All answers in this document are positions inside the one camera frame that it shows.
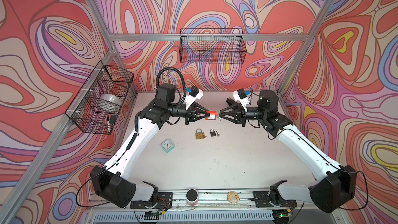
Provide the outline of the red padlock with keys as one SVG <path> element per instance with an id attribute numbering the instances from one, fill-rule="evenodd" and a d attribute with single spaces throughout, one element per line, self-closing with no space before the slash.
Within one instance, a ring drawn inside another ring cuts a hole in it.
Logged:
<path id="1" fill-rule="evenodd" d="M 207 121 L 215 121 L 218 119 L 219 113 L 217 111 L 207 111 L 208 116 L 205 118 Z"/>

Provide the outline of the brass padlock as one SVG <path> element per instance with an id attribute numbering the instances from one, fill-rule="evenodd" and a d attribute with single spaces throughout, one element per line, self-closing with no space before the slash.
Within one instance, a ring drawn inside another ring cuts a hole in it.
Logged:
<path id="1" fill-rule="evenodd" d="M 202 140 L 202 139 L 205 139 L 205 138 L 206 138 L 205 133 L 200 128 L 196 129 L 195 139 L 196 140 Z"/>

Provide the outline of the small black padlock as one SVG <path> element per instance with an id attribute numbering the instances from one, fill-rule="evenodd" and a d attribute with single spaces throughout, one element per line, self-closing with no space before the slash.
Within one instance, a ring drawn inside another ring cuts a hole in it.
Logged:
<path id="1" fill-rule="evenodd" d="M 210 136 L 211 136 L 211 137 L 215 137 L 215 136 L 220 136 L 220 134 L 219 134 L 216 130 L 211 129 L 211 130 L 210 130 Z"/>

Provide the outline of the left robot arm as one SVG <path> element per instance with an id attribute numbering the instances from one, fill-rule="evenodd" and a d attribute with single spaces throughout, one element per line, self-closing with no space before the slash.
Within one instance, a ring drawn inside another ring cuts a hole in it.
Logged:
<path id="1" fill-rule="evenodd" d="M 158 73 L 155 96 L 136 114 L 133 132 L 103 166 L 95 166 L 90 173 L 95 194 L 120 208 L 132 201 L 155 201 L 155 185 L 132 183 L 129 178 L 146 145 L 164 124 L 169 123 L 171 117 L 184 119 L 186 124 L 209 117 L 208 109 L 197 103 L 203 91 L 196 86 L 183 86 L 183 95 L 175 101 L 176 85 L 160 83 L 161 75 L 167 70 L 164 68 Z"/>

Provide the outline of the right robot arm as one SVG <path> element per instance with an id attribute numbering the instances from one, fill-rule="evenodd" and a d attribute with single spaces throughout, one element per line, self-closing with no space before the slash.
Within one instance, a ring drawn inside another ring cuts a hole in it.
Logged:
<path id="1" fill-rule="evenodd" d="M 281 180 L 270 187 L 268 200 L 280 205 L 285 201 L 302 201 L 316 205 L 325 213 L 331 213 L 355 195 L 357 172 L 351 166 L 342 166 L 312 144 L 278 110 L 278 96 L 274 91 L 262 90 L 256 106 L 250 106 L 250 92 L 239 89 L 227 98 L 228 106 L 219 112 L 222 119 L 245 126 L 256 120 L 270 135 L 285 144 L 306 165 L 314 182 L 304 185 L 289 184 Z"/>

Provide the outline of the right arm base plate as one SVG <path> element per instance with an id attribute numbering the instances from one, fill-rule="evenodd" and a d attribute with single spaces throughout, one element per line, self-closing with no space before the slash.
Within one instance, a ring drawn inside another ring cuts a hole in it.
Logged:
<path id="1" fill-rule="evenodd" d="M 278 187 L 287 182 L 287 180 L 280 180 L 270 186 L 268 190 L 254 191 L 253 198 L 251 201 L 255 202 L 257 208 L 261 207 L 297 207 L 297 202 L 295 200 L 284 200 L 278 191 Z"/>

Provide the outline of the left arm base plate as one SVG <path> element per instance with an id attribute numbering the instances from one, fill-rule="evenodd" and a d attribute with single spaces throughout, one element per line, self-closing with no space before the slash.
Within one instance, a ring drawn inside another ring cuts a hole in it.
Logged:
<path id="1" fill-rule="evenodd" d="M 130 204 L 130 209 L 157 209 L 167 210 L 172 207 L 173 193 L 159 191 L 159 188 L 143 181 L 136 185 L 136 192 Z"/>

